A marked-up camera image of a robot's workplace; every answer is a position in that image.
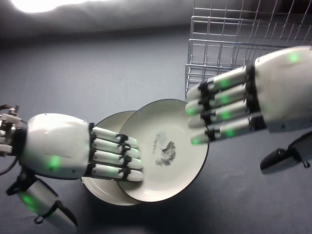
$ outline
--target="stacked plate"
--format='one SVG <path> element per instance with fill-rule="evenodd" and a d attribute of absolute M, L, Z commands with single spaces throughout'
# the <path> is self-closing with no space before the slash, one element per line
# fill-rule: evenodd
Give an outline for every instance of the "stacked plate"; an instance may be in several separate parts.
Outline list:
<path fill-rule="evenodd" d="M 196 132 L 187 126 L 185 105 L 181 100 L 159 100 L 97 124 L 138 140 L 144 179 L 131 183 L 83 177 L 87 189 L 103 201 L 122 206 L 161 201 L 183 191 L 197 177 L 208 154 L 207 144 L 190 142 Z"/>

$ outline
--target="metal wire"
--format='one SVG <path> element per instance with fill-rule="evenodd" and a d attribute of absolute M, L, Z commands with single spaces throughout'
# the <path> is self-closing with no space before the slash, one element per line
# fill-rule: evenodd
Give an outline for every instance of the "metal wire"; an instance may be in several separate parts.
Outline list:
<path fill-rule="evenodd" d="M 294 12 L 292 0 L 287 12 L 281 0 L 195 0 L 191 19 L 188 62 L 185 67 L 185 94 L 200 82 L 283 48 L 312 44 L 308 11 Z"/>

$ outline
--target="wire basket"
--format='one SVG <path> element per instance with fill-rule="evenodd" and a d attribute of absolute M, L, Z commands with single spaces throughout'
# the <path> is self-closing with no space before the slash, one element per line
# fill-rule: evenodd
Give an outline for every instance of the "wire basket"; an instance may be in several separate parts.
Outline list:
<path fill-rule="evenodd" d="M 311 1 L 301 1 L 299 11 L 302 13 L 299 14 L 295 0 L 289 2 L 288 8 L 281 5 L 284 2 L 209 0 L 203 4 L 195 0 L 185 94 L 196 84 L 250 65 L 264 54 L 291 46 L 311 45 Z"/>

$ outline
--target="gray table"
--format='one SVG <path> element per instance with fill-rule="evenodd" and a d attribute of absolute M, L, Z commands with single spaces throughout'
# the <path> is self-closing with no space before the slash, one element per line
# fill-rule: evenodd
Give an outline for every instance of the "gray table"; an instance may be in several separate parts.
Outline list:
<path fill-rule="evenodd" d="M 3 48 L 0 103 L 20 104 L 25 120 L 52 112 L 96 123 L 158 99 L 184 99 L 188 37 L 189 28 L 181 27 Z M 312 170 L 297 166 L 267 176 L 259 169 L 267 153 L 302 133 L 263 131 L 211 144 L 196 181 L 159 203 L 116 207 L 94 198 L 79 180 L 45 180 L 75 213 L 81 234 L 312 233 Z M 1 159 L 1 168 L 10 160 Z M 0 177 L 0 233 L 62 233 L 48 224 L 36 226 L 35 215 L 16 196 L 5 195 L 18 172 L 17 167 Z"/>

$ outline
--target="white robotic hand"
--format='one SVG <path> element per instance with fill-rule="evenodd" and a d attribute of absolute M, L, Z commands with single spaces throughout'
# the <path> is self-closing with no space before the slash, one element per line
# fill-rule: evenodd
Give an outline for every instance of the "white robotic hand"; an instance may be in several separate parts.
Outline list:
<path fill-rule="evenodd" d="M 261 56 L 253 66 L 197 85 L 188 91 L 187 101 L 189 127 L 208 128 L 192 137 L 193 144 L 262 129 L 275 133 L 311 127 L 312 48 L 292 47 Z"/>
<path fill-rule="evenodd" d="M 17 116 L 18 106 L 0 121 L 0 156 L 15 156 L 21 173 L 7 190 L 17 194 L 38 217 L 67 231 L 76 229 L 75 216 L 58 195 L 36 175 L 55 179 L 82 176 L 122 181 L 142 181 L 137 141 L 126 135 L 95 127 L 86 121 L 59 114 L 42 114 L 28 123 Z"/>

